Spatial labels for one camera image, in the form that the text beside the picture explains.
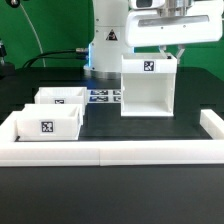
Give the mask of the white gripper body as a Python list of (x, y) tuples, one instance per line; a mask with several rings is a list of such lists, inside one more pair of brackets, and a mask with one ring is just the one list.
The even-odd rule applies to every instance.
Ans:
[(221, 8), (191, 7), (185, 16), (161, 17), (155, 10), (131, 11), (126, 21), (129, 46), (215, 42), (222, 36)]

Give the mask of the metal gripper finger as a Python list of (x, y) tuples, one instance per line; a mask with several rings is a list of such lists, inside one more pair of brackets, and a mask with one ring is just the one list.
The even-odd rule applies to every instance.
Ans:
[(178, 45), (178, 50), (175, 55), (175, 57), (177, 59), (177, 64), (180, 64), (181, 57), (184, 54), (184, 52), (185, 52), (185, 45), (182, 45), (182, 44)]
[(167, 56), (166, 56), (166, 46), (159, 46), (158, 47), (158, 49), (159, 49), (159, 52), (160, 52), (160, 54), (162, 55), (162, 57), (164, 58), (164, 59), (166, 59), (167, 58)]

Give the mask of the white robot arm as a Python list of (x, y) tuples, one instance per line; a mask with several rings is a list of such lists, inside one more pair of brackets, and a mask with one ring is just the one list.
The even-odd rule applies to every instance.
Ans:
[(92, 0), (94, 37), (88, 46), (88, 76), (116, 79), (121, 55), (136, 47), (216, 42), (223, 33), (224, 0)]

